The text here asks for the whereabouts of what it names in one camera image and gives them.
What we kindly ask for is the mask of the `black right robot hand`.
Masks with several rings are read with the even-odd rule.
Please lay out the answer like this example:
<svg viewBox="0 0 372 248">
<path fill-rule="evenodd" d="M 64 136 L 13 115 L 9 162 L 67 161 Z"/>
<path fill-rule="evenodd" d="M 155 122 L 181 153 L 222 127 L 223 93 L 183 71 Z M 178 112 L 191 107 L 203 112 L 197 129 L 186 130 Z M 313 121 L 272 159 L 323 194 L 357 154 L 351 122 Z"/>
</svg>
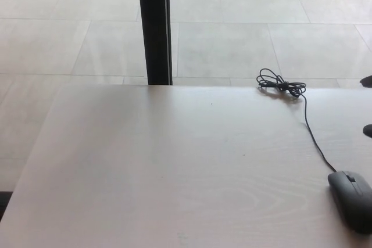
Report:
<svg viewBox="0 0 372 248">
<path fill-rule="evenodd" d="M 365 78 L 362 78 L 360 80 L 360 84 L 364 87 L 364 88 L 372 88 L 372 76 L 367 76 Z M 372 138 L 372 124 L 367 124 L 364 128 L 363 128 L 363 133 L 365 134 L 365 136 L 369 137 L 369 138 Z"/>
</svg>

